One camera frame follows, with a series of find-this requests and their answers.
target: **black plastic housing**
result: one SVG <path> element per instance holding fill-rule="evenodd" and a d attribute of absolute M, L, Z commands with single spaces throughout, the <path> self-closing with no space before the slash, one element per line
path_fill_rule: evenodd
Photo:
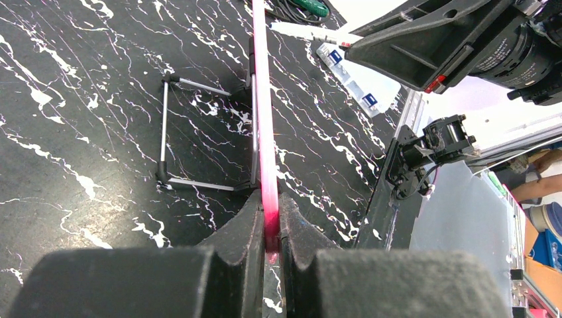
<path fill-rule="evenodd" d="M 457 85 L 527 18 L 513 0 L 410 0 L 354 34 L 346 59 L 425 91 Z"/>

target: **gray panel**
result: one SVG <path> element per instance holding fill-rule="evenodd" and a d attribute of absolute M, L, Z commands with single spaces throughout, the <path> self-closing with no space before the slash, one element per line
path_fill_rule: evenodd
<path fill-rule="evenodd" d="M 505 203 L 464 162 L 439 169 L 414 224 L 411 250 L 462 250 L 490 270 L 511 307 L 510 225 Z"/>

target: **red light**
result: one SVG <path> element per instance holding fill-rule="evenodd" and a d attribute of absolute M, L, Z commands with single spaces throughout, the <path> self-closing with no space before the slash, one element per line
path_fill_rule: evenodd
<path fill-rule="evenodd" d="M 428 93 L 428 94 L 431 93 L 431 92 L 435 89 L 435 86 L 437 86 L 437 85 L 443 83 L 443 81 L 446 80 L 446 79 L 447 79 L 447 76 L 439 75 L 439 76 L 437 77 L 437 79 L 436 79 L 435 81 L 433 81 L 433 83 L 431 83 L 431 84 L 425 89 L 425 92 Z"/>

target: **metal rod frame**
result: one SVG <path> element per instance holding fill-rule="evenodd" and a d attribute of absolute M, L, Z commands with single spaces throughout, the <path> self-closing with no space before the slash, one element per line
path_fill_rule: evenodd
<path fill-rule="evenodd" d="M 257 109 L 257 95 L 256 95 L 256 75 L 253 74 L 251 76 L 251 87 L 252 87 L 252 168 L 251 168 L 251 178 L 250 184 L 253 186 L 256 184 L 257 179 L 257 170 L 258 170 L 258 155 L 259 155 L 259 147 L 258 147 L 258 109 Z M 180 78 L 181 83 L 185 83 L 194 87 L 206 89 L 208 91 L 224 95 L 224 96 L 231 96 L 230 93 L 226 91 L 221 91 L 220 89 L 215 89 L 200 83 L 196 83 L 194 81 L 190 81 L 184 78 Z M 165 81 L 164 82 L 164 97 L 163 97 L 163 108 L 162 108 L 162 142 L 160 145 L 160 161 L 166 161 L 166 129 L 168 124 L 168 89 L 170 84 Z M 170 178 L 167 181 L 168 184 L 181 184 L 181 185 L 189 185 L 189 186 L 196 186 L 196 187 L 206 187 L 209 189 L 217 189 L 223 191 L 234 191 L 234 187 L 229 187 L 225 185 L 217 185 L 217 184 L 208 184 L 205 182 L 197 182 L 179 178 Z"/>

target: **metal stand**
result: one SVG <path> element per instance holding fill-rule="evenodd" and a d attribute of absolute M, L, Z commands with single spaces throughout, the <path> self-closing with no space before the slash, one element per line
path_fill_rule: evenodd
<path fill-rule="evenodd" d="M 160 161 L 158 162 L 158 171 L 156 172 L 156 178 L 162 184 L 179 184 L 185 186 L 194 187 L 206 187 L 209 189 L 217 189 L 223 191 L 240 192 L 246 190 L 253 190 L 259 188 L 257 182 L 257 170 L 258 170 L 258 110 L 257 110 L 257 97 L 256 97 L 256 75 L 255 75 L 255 62 L 254 62 L 254 42 L 253 37 L 250 37 L 250 58 L 249 67 L 247 71 L 246 85 L 240 88 L 234 93 L 229 93 L 226 91 L 221 91 L 220 89 L 212 88 L 207 85 L 196 83 L 185 78 L 181 78 L 175 74 L 166 74 L 164 79 L 162 79 L 164 84 L 164 97 L 163 97 L 163 110 L 162 110 L 162 144 L 160 147 Z M 166 126 L 168 122 L 168 90 L 172 83 L 185 83 L 194 87 L 202 88 L 207 91 L 222 95 L 228 98 L 244 99 L 248 95 L 248 91 L 251 91 L 252 99 L 252 168 L 250 180 L 245 181 L 241 184 L 235 186 L 208 184 L 205 182 L 196 182 L 191 180 L 171 178 L 168 174 L 168 168 L 166 163 Z"/>

